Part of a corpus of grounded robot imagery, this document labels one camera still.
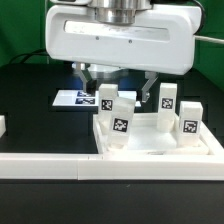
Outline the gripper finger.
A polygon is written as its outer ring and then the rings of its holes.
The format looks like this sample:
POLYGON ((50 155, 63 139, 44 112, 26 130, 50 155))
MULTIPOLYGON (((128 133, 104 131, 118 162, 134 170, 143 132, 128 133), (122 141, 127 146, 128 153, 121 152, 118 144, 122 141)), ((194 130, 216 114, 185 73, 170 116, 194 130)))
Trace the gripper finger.
POLYGON ((146 83, 141 89, 141 101, 146 103, 150 98, 150 88, 158 79, 158 74, 156 72, 147 71, 145 73, 146 83))
POLYGON ((94 80, 88 70, 88 65, 85 63, 76 63, 76 73, 79 75, 83 83, 83 91, 92 94, 96 91, 97 81, 94 80))

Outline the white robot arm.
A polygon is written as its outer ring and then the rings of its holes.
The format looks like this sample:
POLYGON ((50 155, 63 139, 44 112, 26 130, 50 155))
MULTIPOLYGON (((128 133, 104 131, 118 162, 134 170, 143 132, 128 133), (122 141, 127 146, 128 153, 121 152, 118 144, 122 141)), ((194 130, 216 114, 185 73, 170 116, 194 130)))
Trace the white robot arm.
POLYGON ((199 34, 205 22, 197 0, 50 0, 46 51, 76 64, 83 89, 96 82, 90 68, 142 70, 148 81, 138 93, 145 102, 158 73, 183 75, 193 66, 195 42, 224 45, 199 34))

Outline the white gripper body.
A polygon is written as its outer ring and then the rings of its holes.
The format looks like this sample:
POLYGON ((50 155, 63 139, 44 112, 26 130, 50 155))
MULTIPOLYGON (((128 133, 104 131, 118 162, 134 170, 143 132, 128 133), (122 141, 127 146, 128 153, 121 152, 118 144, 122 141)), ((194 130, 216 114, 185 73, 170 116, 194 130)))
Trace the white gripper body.
POLYGON ((56 60, 183 75, 194 62, 198 6, 150 0, 51 0, 46 51, 56 60))

